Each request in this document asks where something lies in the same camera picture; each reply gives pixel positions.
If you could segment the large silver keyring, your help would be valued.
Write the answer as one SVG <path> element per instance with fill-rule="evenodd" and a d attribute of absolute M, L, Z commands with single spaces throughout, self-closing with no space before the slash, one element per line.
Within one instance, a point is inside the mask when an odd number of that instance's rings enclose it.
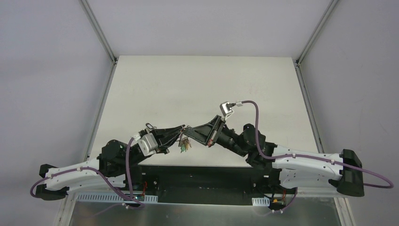
<path fill-rule="evenodd" d="M 178 143 L 179 143 L 179 141 L 180 141 L 181 139 L 183 139 L 183 138 L 188 138 L 188 139 L 189 139 L 189 137 L 188 137 L 187 135 L 184 135 L 184 134 L 183 134 L 183 131 L 184 131 L 185 129 L 188 129 L 188 128 L 190 128 L 190 125 L 187 125 L 187 126 L 185 126 L 184 128 L 181 129 L 181 133 L 180 133 L 180 137 L 179 137 L 179 139 L 178 139 Z"/>

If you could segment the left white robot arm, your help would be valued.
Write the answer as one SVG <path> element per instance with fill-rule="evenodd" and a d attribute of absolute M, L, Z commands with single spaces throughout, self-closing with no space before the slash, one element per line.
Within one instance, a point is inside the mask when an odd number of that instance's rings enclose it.
<path fill-rule="evenodd" d="M 41 179 L 30 188 L 30 195 L 46 201 L 65 198 L 74 189 L 109 186 L 114 192 L 128 186 L 129 192 L 143 186 L 143 177 L 132 169 L 154 154 L 167 154 L 180 137 L 185 126 L 159 129 L 146 124 L 128 143 L 110 140 L 94 159 L 58 168 L 42 164 Z"/>

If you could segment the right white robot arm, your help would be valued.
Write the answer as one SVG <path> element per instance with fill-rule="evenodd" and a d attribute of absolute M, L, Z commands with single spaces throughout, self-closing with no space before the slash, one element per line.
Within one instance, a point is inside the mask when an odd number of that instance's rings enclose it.
<path fill-rule="evenodd" d="M 242 133 L 237 134 L 219 115 L 206 124 L 186 127 L 182 133 L 205 146 L 218 144 L 245 157 L 247 164 L 266 173 L 269 177 L 267 187 L 273 193 L 284 188 L 334 187 L 346 196 L 364 196 L 363 174 L 358 170 L 362 163 L 353 150 L 343 149 L 334 154 L 308 153 L 267 142 L 259 133 L 264 158 L 256 146 L 254 125 L 245 124 Z"/>

